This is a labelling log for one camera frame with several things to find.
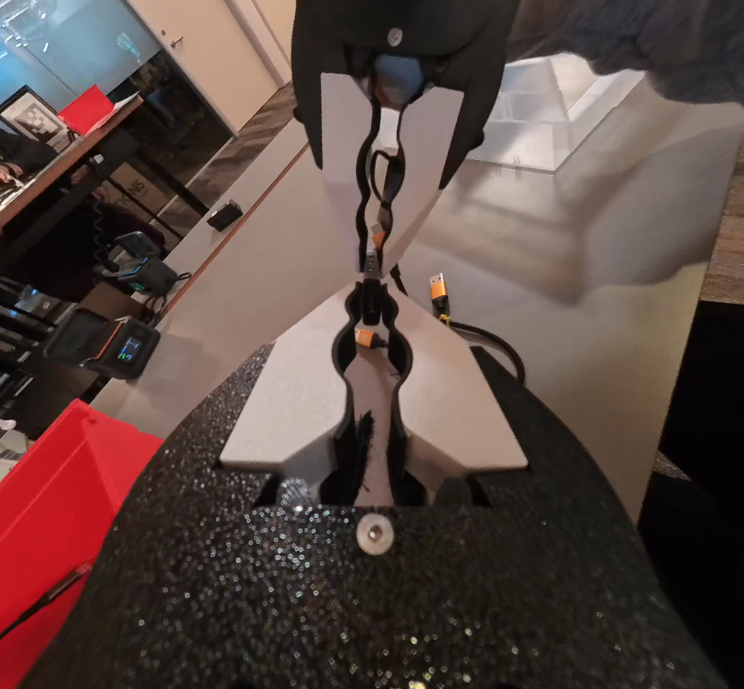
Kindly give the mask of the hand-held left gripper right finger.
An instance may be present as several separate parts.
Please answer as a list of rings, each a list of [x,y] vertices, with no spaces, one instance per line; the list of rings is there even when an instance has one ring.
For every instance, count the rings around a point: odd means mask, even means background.
[[[387,473],[394,504],[424,505],[448,479],[528,468],[476,355],[446,315],[382,287],[391,394]]]

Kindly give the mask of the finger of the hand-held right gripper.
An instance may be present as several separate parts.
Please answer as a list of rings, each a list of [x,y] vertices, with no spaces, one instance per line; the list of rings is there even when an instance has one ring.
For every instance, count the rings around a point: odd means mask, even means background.
[[[321,73],[322,176],[327,198],[356,272],[367,253],[370,199],[367,156],[379,131],[379,108],[347,74]]]
[[[398,151],[403,153],[403,184],[391,204],[393,224],[383,248],[382,275],[388,275],[414,240],[441,196],[441,178],[464,94],[431,88],[401,111],[383,108],[379,145],[393,151],[397,122]]]

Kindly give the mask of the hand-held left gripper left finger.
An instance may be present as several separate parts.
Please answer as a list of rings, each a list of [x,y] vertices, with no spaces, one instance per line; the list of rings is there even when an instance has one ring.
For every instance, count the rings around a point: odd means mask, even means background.
[[[353,390],[362,284],[330,296],[273,343],[219,456],[223,467],[298,478],[321,500],[355,500],[364,476]]]

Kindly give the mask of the thin black cable orange plug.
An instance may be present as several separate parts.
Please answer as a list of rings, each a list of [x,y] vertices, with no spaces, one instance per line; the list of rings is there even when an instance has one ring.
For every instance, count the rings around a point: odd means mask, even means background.
[[[355,328],[354,338],[361,359],[378,374],[394,381],[402,378],[400,369],[392,359],[389,336],[386,333],[362,326]]]

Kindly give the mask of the thick black cable orange plug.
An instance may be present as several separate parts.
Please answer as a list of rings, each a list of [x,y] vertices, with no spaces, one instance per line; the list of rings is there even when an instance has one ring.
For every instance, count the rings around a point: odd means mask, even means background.
[[[524,361],[518,351],[505,339],[499,337],[492,331],[468,323],[458,322],[451,318],[449,291],[442,273],[430,278],[430,300],[435,316],[452,331],[468,337],[477,337],[485,340],[508,357],[516,380],[526,385],[527,371]]]

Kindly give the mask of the clear plastic bin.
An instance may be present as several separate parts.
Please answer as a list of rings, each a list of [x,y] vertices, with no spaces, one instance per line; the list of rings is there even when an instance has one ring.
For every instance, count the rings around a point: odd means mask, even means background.
[[[570,53],[507,64],[484,140],[468,159],[555,172],[643,78],[636,70],[598,75]]]

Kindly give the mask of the red plastic bin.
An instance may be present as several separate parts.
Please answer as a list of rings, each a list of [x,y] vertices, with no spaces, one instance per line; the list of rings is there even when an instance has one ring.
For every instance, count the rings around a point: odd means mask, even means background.
[[[75,400],[2,480],[2,687],[19,684],[60,631],[162,444]]]

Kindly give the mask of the person's right forearm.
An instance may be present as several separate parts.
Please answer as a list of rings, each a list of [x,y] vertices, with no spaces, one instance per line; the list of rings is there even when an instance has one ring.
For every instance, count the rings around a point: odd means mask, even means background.
[[[516,0],[509,62],[572,53],[665,99],[743,103],[743,0]]]

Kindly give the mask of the small black box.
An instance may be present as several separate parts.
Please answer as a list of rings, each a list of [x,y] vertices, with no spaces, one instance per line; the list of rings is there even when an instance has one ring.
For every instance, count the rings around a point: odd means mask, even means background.
[[[206,221],[214,231],[224,232],[235,225],[243,216],[244,212],[241,206],[236,201],[229,200],[212,211]]]

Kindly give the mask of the white door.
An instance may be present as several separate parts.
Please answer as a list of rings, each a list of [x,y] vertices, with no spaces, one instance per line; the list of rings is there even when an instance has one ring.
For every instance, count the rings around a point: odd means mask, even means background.
[[[236,135],[280,87],[225,0],[125,0]]]

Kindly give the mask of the black power station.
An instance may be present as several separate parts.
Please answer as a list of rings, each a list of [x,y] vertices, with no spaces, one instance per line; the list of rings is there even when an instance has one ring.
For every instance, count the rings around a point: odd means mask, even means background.
[[[160,340],[157,329],[132,316],[109,319],[77,307],[50,334],[42,355],[68,368],[134,380],[144,372]]]

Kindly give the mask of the black battery charger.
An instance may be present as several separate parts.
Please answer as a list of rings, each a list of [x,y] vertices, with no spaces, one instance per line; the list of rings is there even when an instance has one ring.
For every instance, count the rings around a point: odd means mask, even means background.
[[[179,281],[179,274],[159,256],[160,248],[143,231],[120,235],[114,244],[123,249],[129,260],[122,265],[107,261],[101,271],[104,278],[149,296],[164,296]]]

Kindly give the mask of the red box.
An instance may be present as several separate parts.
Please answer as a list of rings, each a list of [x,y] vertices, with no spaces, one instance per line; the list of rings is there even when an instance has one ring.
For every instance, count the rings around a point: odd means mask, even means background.
[[[139,92],[123,100],[111,101],[105,93],[93,84],[77,99],[57,113],[57,118],[73,133],[87,136],[101,128],[131,101],[138,98]]]

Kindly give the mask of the long wooden table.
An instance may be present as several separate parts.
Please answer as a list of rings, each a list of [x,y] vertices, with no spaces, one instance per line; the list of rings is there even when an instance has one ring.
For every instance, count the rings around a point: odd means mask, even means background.
[[[34,219],[21,236],[7,239],[2,235],[2,270],[23,256],[135,155],[138,143],[125,131],[123,123],[143,104],[144,98],[138,94],[121,102],[104,124],[76,139],[49,165],[17,186],[14,193],[2,194],[1,225],[5,229],[9,222],[17,218],[46,190],[67,180],[71,171],[81,167],[88,169],[86,176]]]

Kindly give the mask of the framed marker tag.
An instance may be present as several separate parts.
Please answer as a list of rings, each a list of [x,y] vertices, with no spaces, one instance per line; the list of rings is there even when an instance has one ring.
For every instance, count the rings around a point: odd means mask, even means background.
[[[56,111],[27,85],[2,101],[1,118],[19,134],[49,146],[56,153],[67,149],[76,138]]]

